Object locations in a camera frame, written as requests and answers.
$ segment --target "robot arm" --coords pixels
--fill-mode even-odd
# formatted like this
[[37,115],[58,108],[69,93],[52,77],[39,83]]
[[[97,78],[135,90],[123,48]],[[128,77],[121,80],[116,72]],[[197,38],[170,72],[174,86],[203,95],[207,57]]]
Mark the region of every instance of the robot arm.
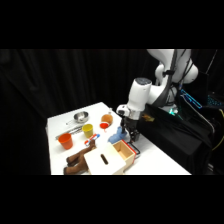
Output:
[[157,85],[152,85],[152,82],[146,78],[135,79],[128,104],[117,108],[117,113],[123,116],[121,122],[123,132],[125,128],[128,130],[131,142],[139,138],[140,133],[136,130],[136,126],[141,113],[145,110],[145,104],[164,107],[167,101],[174,97],[170,91],[173,82],[180,82],[182,88],[183,83],[191,83],[198,75],[198,69],[190,59],[191,49],[148,49],[147,51],[161,62],[155,73]]

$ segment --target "wooden box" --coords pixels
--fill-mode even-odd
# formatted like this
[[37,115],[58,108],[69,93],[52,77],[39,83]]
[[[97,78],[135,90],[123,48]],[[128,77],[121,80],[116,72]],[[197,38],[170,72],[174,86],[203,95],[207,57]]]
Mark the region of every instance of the wooden box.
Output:
[[136,152],[125,142],[107,143],[84,155],[91,175],[123,175],[135,160]]
[[113,146],[125,161],[126,166],[124,167],[124,170],[126,170],[134,163],[136,152],[124,140],[113,144]]

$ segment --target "plush toy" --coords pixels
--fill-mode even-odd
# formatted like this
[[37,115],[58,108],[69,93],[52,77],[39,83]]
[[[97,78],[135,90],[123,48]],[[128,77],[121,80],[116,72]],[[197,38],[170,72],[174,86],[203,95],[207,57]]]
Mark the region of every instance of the plush toy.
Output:
[[111,136],[108,139],[108,142],[110,142],[111,144],[114,144],[124,139],[126,135],[127,135],[127,132],[125,131],[124,133],[122,133],[122,127],[118,127],[117,134]]
[[108,114],[105,114],[102,118],[101,118],[101,123],[100,123],[100,127],[102,129],[106,129],[108,128],[112,122],[113,122],[113,117],[111,115],[111,112],[112,112],[112,108],[110,108],[110,111]]
[[68,157],[66,159],[68,167],[64,168],[64,175],[75,175],[81,171],[87,171],[89,168],[87,166],[84,154],[90,152],[95,148],[95,140],[92,140],[88,148],[83,149],[79,153]]

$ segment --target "red cup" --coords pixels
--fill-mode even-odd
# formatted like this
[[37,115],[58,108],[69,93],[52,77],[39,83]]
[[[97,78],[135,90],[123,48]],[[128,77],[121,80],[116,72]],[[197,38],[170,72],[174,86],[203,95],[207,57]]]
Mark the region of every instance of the red cup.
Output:
[[73,142],[72,142],[72,135],[69,133],[66,133],[64,135],[61,135],[58,139],[58,141],[61,143],[61,145],[64,147],[64,149],[68,150],[72,148]]

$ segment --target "bowl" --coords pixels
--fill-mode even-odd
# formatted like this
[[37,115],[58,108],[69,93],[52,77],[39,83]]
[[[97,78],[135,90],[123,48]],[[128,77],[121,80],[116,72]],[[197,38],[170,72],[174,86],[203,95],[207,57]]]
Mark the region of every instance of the bowl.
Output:
[[89,119],[89,114],[83,111],[75,114],[74,119],[77,123],[85,123]]

